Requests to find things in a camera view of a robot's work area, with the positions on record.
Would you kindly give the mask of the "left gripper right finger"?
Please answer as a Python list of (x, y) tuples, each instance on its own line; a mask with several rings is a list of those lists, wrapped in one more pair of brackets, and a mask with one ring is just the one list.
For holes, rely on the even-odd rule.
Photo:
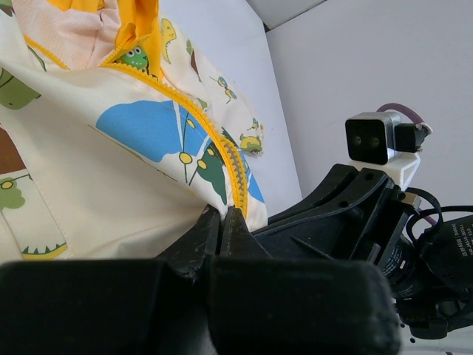
[(389, 284), (363, 261), (272, 258), (230, 209), (212, 259), (218, 354), (397, 354)]

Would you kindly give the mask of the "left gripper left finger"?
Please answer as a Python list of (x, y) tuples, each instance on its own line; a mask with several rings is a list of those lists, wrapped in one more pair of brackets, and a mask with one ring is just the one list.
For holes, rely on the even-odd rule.
[(200, 272), (220, 214), (204, 209), (164, 258), (1, 266), (3, 354), (215, 354)]

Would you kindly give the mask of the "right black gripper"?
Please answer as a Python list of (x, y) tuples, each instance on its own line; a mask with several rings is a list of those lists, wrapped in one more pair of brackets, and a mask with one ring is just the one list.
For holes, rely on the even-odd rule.
[(389, 281), (403, 281), (415, 265), (415, 248), (404, 235), (420, 197), (374, 169), (335, 164), (303, 200), (268, 219), (253, 236), (272, 257), (360, 258)]

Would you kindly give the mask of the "cream dinosaur print hooded jacket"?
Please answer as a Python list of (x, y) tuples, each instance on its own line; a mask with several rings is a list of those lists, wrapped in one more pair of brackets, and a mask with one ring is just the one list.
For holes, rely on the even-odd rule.
[(154, 257), (268, 213), (247, 100), (158, 1), (1, 3), (1, 261)]

